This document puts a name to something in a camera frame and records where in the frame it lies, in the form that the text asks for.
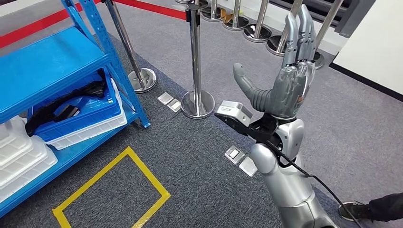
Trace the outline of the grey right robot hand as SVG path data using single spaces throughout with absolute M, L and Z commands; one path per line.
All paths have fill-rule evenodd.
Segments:
M 246 76 L 242 64 L 233 65 L 236 83 L 250 100 L 252 107 L 278 119 L 292 119 L 304 102 L 315 76 L 312 62 L 316 51 L 316 33 L 312 17 L 305 4 L 297 13 L 297 22 L 292 13 L 286 16 L 288 37 L 281 69 L 270 90 L 259 89 Z

